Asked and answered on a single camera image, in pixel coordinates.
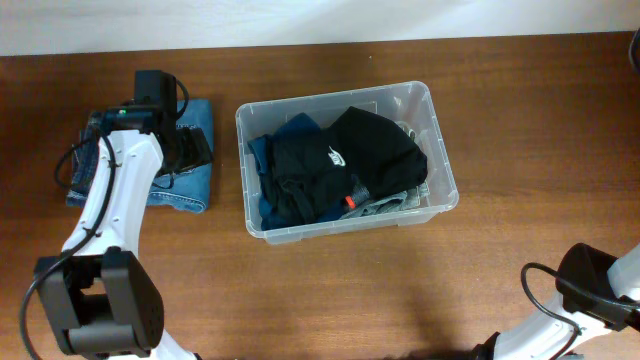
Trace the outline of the black shirt with white logo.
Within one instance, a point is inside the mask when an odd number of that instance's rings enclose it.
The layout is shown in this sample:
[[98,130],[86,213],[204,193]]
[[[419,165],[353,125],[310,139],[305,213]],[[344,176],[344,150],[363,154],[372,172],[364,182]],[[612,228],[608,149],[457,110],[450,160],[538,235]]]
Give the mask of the black shirt with white logo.
[[329,130],[273,137],[267,158],[264,195],[292,225],[316,222],[353,191],[342,147]]

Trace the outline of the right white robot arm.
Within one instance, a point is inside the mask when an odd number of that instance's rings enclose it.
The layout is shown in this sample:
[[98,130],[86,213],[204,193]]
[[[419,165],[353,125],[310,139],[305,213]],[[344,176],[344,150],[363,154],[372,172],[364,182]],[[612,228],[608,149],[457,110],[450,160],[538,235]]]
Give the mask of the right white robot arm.
[[[548,303],[533,295],[527,275],[539,270],[553,277]],[[476,345],[471,359],[564,359],[577,346],[611,332],[639,329],[639,248],[618,258],[584,243],[571,247],[559,267],[530,262],[520,272],[535,311],[520,325],[494,333]]]

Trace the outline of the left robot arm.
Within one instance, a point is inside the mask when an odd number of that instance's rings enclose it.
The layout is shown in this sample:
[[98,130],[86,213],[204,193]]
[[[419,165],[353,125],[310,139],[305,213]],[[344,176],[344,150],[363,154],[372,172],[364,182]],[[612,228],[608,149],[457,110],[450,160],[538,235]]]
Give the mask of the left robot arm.
[[139,70],[133,98],[94,114],[96,169],[83,211],[57,256],[41,257],[19,310],[27,352],[38,356],[27,309],[38,296],[61,352],[85,359],[194,359],[165,328],[163,299],[140,263],[139,236],[154,180],[213,160],[200,128],[178,126],[186,87]]

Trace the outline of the black garment with red band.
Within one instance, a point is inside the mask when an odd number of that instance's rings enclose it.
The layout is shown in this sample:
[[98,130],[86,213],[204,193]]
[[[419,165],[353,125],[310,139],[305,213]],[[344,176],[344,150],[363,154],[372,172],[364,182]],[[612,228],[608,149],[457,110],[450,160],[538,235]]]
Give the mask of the black garment with red band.
[[416,188],[428,176],[428,157],[394,121],[356,107],[328,127],[350,174],[372,199]]

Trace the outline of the blue denim jeans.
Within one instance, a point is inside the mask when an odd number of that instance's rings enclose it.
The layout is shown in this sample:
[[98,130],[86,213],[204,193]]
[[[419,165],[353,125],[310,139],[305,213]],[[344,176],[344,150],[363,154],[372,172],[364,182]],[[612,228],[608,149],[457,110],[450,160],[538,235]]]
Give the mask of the blue denim jeans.
[[[210,152],[214,150],[214,122],[211,103],[206,99],[190,100],[185,114],[177,121],[177,128],[199,128],[206,137]],[[80,132],[82,140],[91,142],[74,151],[72,155],[73,187],[66,195],[66,205],[84,206],[97,166],[98,149],[90,128]],[[148,206],[171,206],[176,210],[202,213],[209,206],[212,164],[189,171],[163,175],[154,180],[147,198]]]

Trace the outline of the light wash jeans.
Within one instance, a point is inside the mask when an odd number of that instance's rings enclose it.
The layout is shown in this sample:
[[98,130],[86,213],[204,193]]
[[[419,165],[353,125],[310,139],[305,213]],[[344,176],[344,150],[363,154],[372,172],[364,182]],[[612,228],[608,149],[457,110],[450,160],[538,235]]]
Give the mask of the light wash jeans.
[[[415,135],[411,130],[402,125],[397,125],[415,141]],[[347,206],[347,211],[343,215],[345,219],[379,215],[415,208],[420,203],[420,187],[425,183],[422,183],[416,188],[411,188],[409,190],[375,200],[370,197],[367,189],[359,182],[356,176],[351,174],[351,177],[354,181],[353,191],[350,195],[342,199],[343,204]]]

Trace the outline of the dark blue shirt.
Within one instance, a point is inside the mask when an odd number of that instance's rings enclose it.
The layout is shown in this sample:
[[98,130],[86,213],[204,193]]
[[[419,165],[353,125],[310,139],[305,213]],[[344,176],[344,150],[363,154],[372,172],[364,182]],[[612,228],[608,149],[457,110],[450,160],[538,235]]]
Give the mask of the dark blue shirt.
[[[322,130],[320,126],[310,116],[305,113],[300,113],[278,128],[274,133],[262,135],[249,142],[248,148],[254,156],[255,169],[260,182],[261,195],[258,200],[258,211],[261,216],[261,229],[263,231],[299,226],[292,225],[288,223],[286,219],[280,217],[264,195],[264,179],[266,178],[269,170],[267,146],[270,139],[273,137],[284,137],[289,134],[313,133],[320,130]],[[338,220],[345,214],[345,212],[346,210],[344,209],[343,201],[341,201],[340,204],[332,207],[314,223]]]

